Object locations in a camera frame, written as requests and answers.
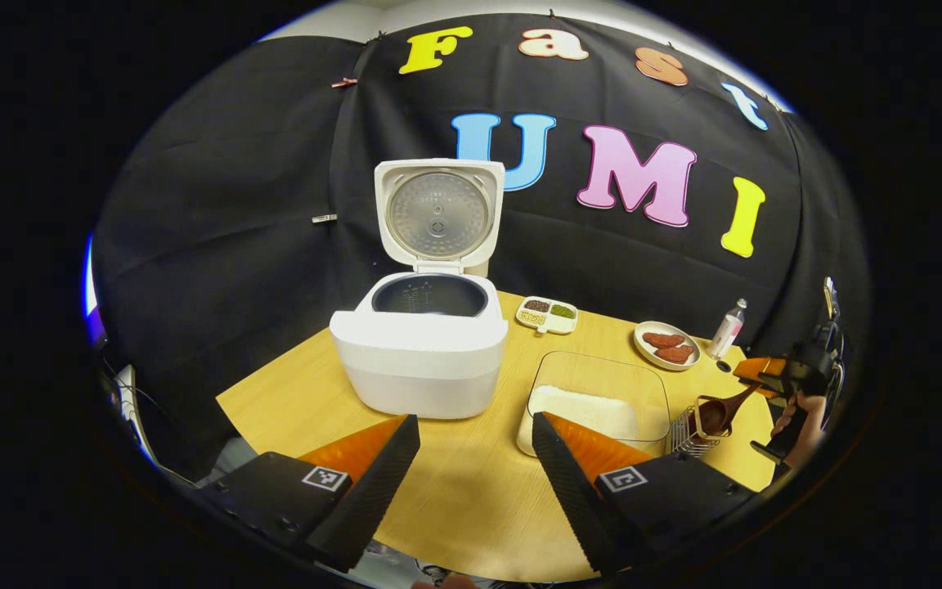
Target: wooden table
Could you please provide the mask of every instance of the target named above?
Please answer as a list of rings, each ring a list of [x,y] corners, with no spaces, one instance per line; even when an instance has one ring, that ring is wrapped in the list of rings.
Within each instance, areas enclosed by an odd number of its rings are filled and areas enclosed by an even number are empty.
[[[479,577],[521,582],[595,577],[539,461],[515,443],[543,355],[566,350],[647,366],[664,381],[672,419],[696,395],[727,398],[743,385],[706,357],[684,372],[649,364],[632,343],[630,321],[580,312],[569,335],[538,335],[512,318],[521,299],[500,292],[511,327],[492,405],[468,419],[419,422],[419,454],[375,539]],[[743,358],[743,351],[732,347],[725,361],[736,366]],[[329,329],[250,374],[217,401],[255,451],[294,457],[390,417],[357,398]],[[772,428],[765,399],[752,395],[737,414],[732,435],[704,461],[760,491],[773,478],[774,465],[748,441],[767,443]]]

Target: foam letter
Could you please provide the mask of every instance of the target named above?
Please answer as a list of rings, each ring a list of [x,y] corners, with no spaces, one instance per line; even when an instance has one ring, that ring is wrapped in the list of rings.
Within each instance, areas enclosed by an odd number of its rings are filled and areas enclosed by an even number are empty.
[[[617,198],[609,193],[610,178],[617,179],[624,210],[635,211],[646,194],[657,187],[652,202],[644,213],[650,219],[671,227],[685,227],[685,190],[689,186],[689,169],[696,163],[696,154],[686,146],[663,142],[640,163],[635,148],[620,129],[592,124],[584,128],[584,135],[594,144],[591,156],[591,175],[587,187],[576,194],[581,205],[596,209],[612,209]]]
[[[722,88],[729,90],[729,92],[733,94],[733,100],[736,101],[736,106],[740,107],[740,112],[743,112],[743,115],[747,117],[747,120],[751,121],[751,124],[754,124],[755,127],[763,131],[769,129],[769,124],[760,119],[758,113],[755,112],[755,109],[758,108],[758,104],[751,100],[747,94],[744,94],[743,90],[731,83],[722,83]]]
[[[564,60],[583,60],[589,55],[581,46],[580,39],[564,30],[534,29],[523,33],[528,41],[518,45],[520,52],[527,56],[551,57],[560,56]]]
[[[758,184],[739,176],[733,178],[733,186],[736,187],[736,212],[733,213],[732,227],[722,236],[722,247],[750,258],[755,253],[751,236],[755,234],[755,221],[758,220],[759,206],[765,202],[765,193]]]
[[[533,186],[543,175],[547,156],[547,129],[556,124],[553,116],[515,115],[512,122],[523,130],[523,159],[517,168],[504,175],[504,190],[516,191]],[[458,160],[489,160],[493,128],[500,124],[500,116],[487,112],[453,117],[456,129],[456,158]]]
[[[681,71],[681,62],[673,56],[646,47],[635,49],[635,56],[639,58],[635,66],[638,66],[639,71],[649,78],[659,79],[672,86],[684,86],[689,83],[689,78]]]
[[[409,74],[411,71],[430,70],[442,64],[442,60],[434,56],[441,53],[448,56],[456,49],[456,38],[471,37],[471,27],[457,26],[455,29],[434,30],[432,33],[416,34],[410,37],[408,43],[409,60],[399,68],[399,74]]]

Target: white wall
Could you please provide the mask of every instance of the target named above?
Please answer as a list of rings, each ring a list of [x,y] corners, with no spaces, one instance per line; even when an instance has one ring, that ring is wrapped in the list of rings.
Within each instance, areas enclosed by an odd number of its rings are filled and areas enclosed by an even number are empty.
[[[361,43],[376,37],[378,30],[393,33],[418,24],[457,16],[497,12],[546,15],[549,10],[554,10],[557,16],[594,22],[651,38],[659,43],[670,43],[678,52],[696,57],[703,63],[724,71],[729,77],[737,79],[762,96],[769,96],[770,103],[780,110],[792,111],[769,85],[726,59],[700,38],[678,29],[650,12],[643,11],[642,8],[617,0],[341,0],[288,23],[262,38],[262,41],[267,38],[310,34],[348,38]]]

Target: wooden ladle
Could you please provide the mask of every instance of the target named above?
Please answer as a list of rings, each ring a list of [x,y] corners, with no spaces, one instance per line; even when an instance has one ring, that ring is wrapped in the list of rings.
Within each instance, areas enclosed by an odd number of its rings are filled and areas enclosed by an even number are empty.
[[[735,396],[735,398],[711,399],[700,406],[700,426],[703,433],[709,436],[718,435],[725,432],[730,422],[736,417],[737,411],[743,402],[762,386],[762,383],[754,383],[747,387],[747,390]]]

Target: white rice cooker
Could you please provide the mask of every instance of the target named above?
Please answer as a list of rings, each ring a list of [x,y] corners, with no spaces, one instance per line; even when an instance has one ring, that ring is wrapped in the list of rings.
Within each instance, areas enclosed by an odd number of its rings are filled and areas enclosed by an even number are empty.
[[[466,273],[496,247],[504,201],[497,161],[384,161],[375,171],[384,249],[393,273],[330,333],[359,399],[377,411],[459,419],[492,402],[508,321],[496,287]]]

